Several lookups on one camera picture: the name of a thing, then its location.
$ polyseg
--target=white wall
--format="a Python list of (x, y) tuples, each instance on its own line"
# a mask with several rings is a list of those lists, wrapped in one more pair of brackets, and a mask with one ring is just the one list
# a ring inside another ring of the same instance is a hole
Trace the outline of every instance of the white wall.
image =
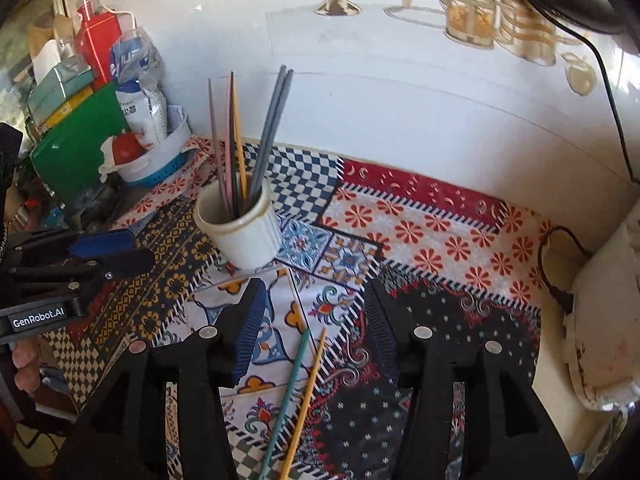
[[(68, 0), (71, 5), (75, 0)], [(218, 127), (225, 75), (239, 78), (247, 137), (260, 136), (281, 63), (296, 70), (277, 141), (367, 158), (528, 206), (595, 247), (638, 196), (628, 184), (602, 78), (574, 93), (558, 56), (541, 67), (500, 46), (479, 50), (441, 30), (392, 19), (402, 0), (350, 0), (351, 17), (318, 16), (322, 0), (103, 0), (132, 10), (164, 61), (163, 90), (194, 131)], [(439, 9), (437, 0), (414, 6)], [(420, 20), (444, 20), (418, 12)], [(640, 171), (640, 62), (609, 38), (602, 48)], [(582, 46), (558, 46), (597, 68)]]

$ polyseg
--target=white plastic package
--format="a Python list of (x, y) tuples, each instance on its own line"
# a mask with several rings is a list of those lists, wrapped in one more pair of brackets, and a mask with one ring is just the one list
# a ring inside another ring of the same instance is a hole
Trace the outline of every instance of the white plastic package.
[(141, 28), (125, 32), (111, 47), (116, 98), (140, 145), (151, 150), (166, 139), (166, 99), (158, 89), (160, 56)]

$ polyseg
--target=gray chopstick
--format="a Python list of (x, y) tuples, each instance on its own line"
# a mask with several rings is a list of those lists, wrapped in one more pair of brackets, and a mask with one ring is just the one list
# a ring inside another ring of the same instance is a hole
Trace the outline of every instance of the gray chopstick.
[[(260, 161), (260, 166), (256, 164), (256, 167), (254, 170), (254, 176), (252, 176), (252, 183), (254, 182), (254, 180), (256, 182), (262, 182), (264, 172), (267, 169), (269, 154), (271, 153), (271, 148), (273, 147), (273, 140), (275, 139), (276, 132), (278, 131), (278, 125), (280, 124), (280, 118), (282, 117), (282, 112), (284, 111), (284, 106), (287, 102), (287, 97), (289, 96), (289, 89), (291, 88), (292, 79), (293, 79), (293, 70), (289, 70), (282, 84), (280, 96), (278, 98), (278, 103), (276, 104), (276, 109), (273, 114), (273, 121), (271, 123), (271, 127), (269, 130), (269, 136), (264, 141), (264, 149), (265, 149), (266, 155), (263, 156), (262, 160)], [(248, 204), (254, 203), (254, 201), (258, 198), (259, 191), (260, 191), (260, 188), (258, 187), (255, 190), (254, 194), (249, 194)]]
[[(255, 167), (254, 167), (254, 176), (256, 175), (256, 170), (262, 165), (262, 160), (268, 159), (269, 154), (271, 153), (271, 148), (269, 150), (265, 150), (265, 141), (270, 135), (271, 123), (273, 122), (273, 116), (275, 115), (276, 106), (278, 105), (278, 99), (280, 98), (280, 92), (282, 91), (282, 85), (284, 84), (284, 79), (287, 73), (287, 66), (282, 65), (280, 67), (280, 71), (278, 72), (278, 77), (276, 79), (276, 84), (273, 87), (273, 94), (271, 94), (271, 102), (269, 103), (269, 108), (267, 110), (267, 116), (264, 119), (264, 126), (262, 127), (262, 136), (260, 137), (260, 150), (258, 150), (258, 155), (255, 159)], [(249, 192), (246, 196), (246, 202), (244, 203), (244, 210), (247, 211), (251, 208), (251, 204), (253, 203), (251, 197), (255, 196), (257, 190), (262, 187), (262, 179), (251, 179), (251, 186), (249, 186)]]

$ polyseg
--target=pencil holder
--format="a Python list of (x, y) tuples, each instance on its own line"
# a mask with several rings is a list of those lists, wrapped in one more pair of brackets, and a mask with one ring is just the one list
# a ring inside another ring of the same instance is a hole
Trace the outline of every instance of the pencil holder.
[(196, 225), (208, 235), (239, 269), (257, 269), (276, 257), (282, 233), (271, 203), (271, 189), (266, 179), (258, 200), (240, 218), (229, 221), (217, 180), (198, 195), (194, 211)]

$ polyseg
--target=yellow box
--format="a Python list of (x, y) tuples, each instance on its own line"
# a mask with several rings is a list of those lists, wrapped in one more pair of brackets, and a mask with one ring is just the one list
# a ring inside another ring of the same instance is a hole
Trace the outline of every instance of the yellow box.
[(49, 130), (50, 128), (53, 128), (62, 119), (68, 116), (73, 110), (78, 108), (79, 105), (81, 105), (82, 102), (93, 93), (94, 91), (91, 90), (91, 87), (87, 86), (86, 88), (83, 88), (81, 91), (79, 91), (77, 94), (71, 96), (69, 98), (69, 101), (62, 103), (60, 107), (55, 112), (53, 112), (47, 118), (46, 121), (42, 123), (41, 129)]

